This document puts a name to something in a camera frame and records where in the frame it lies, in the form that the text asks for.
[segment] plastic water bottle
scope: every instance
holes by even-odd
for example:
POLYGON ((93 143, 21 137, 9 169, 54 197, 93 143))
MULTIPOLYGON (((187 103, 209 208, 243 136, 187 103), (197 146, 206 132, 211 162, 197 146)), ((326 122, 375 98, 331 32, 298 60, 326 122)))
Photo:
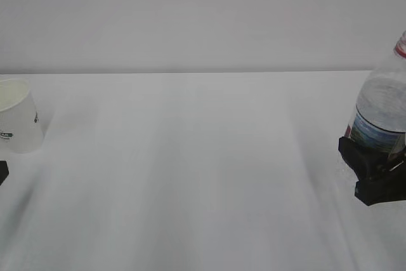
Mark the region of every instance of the plastic water bottle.
POLYGON ((406 32, 391 56, 364 82, 345 136, 364 147, 394 154, 405 148, 406 32))

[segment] paper cup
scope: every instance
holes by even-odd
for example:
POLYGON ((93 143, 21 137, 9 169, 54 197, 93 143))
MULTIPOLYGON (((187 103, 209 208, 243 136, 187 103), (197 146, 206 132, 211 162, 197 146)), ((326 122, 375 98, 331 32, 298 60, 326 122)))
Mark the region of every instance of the paper cup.
POLYGON ((0 81, 0 141, 18 153, 38 149, 44 140, 30 86, 24 79, 0 81))

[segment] white backdrop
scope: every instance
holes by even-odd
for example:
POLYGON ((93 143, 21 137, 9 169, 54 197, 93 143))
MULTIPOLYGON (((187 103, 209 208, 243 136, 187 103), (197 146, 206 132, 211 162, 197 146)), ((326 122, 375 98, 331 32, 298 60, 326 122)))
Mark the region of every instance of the white backdrop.
POLYGON ((0 0, 0 72, 368 69, 406 0, 0 0))

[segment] white tablecloth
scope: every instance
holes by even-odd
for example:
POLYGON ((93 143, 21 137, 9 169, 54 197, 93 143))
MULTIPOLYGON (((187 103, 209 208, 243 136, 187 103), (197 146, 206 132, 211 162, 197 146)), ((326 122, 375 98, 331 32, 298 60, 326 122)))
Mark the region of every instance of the white tablecloth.
POLYGON ((367 73, 26 76, 46 139, 0 150, 0 269, 405 270, 406 203, 337 152, 367 73))

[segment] bottle label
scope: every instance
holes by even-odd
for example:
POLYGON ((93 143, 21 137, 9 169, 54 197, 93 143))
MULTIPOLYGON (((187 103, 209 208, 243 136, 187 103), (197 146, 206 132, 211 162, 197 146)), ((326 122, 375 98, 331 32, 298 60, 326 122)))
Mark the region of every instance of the bottle label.
POLYGON ((354 142, 380 152, 394 154, 405 148, 405 133, 381 129, 368 122, 355 108, 345 136, 354 142))

